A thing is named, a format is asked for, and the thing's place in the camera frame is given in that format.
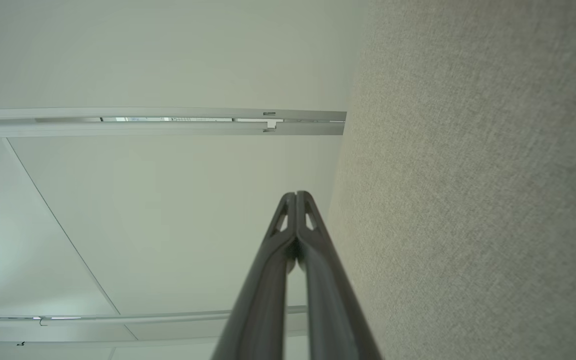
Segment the beige textured wall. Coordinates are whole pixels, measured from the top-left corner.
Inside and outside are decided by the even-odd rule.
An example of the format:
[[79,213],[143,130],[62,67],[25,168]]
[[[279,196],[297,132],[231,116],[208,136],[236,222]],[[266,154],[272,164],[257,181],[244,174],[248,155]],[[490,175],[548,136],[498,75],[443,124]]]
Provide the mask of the beige textured wall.
[[576,359],[576,1],[378,1],[328,226],[387,359]]

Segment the dark gray object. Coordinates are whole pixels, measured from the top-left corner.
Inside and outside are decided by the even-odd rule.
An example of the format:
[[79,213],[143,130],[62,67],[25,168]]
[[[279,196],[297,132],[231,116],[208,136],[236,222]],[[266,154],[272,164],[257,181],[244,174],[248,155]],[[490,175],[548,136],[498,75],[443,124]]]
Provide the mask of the dark gray object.
[[306,191],[284,194],[279,201],[212,359],[283,358],[286,275],[295,260],[306,271],[308,284],[310,358],[381,359],[322,216]]

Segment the white ceiling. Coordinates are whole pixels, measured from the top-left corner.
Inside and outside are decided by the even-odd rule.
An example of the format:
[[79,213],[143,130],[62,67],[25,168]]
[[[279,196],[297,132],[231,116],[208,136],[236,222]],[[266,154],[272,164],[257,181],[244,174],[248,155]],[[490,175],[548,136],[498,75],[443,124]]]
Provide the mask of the white ceiling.
[[0,109],[346,111],[361,0],[0,0]]
[[[52,347],[47,345],[0,345],[0,360],[209,360],[215,349],[214,341],[159,346],[126,346],[116,348]],[[290,336],[284,344],[285,360],[306,360],[308,337]]]
[[[283,194],[310,191],[326,216],[341,137],[10,142],[106,294],[128,315],[231,309]],[[295,289],[288,305],[305,305],[306,287]]]
[[6,139],[0,139],[0,314],[115,314]]
[[[230,310],[284,193],[310,191],[326,216],[341,136],[9,141],[0,139],[0,315],[111,315],[113,305],[129,315]],[[298,268],[287,303],[306,304]],[[138,340],[158,340],[217,337],[223,326],[128,328]],[[288,315],[286,326],[305,330],[306,316]],[[134,340],[132,333],[0,327],[0,341]]]

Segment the wall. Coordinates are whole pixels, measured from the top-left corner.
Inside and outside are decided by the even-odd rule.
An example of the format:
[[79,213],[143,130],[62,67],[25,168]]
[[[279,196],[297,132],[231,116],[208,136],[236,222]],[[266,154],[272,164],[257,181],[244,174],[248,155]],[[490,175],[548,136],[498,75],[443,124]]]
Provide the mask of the wall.
[[375,2],[328,228],[386,359],[576,359],[576,1]]
[[346,111],[359,0],[0,0],[0,109]]

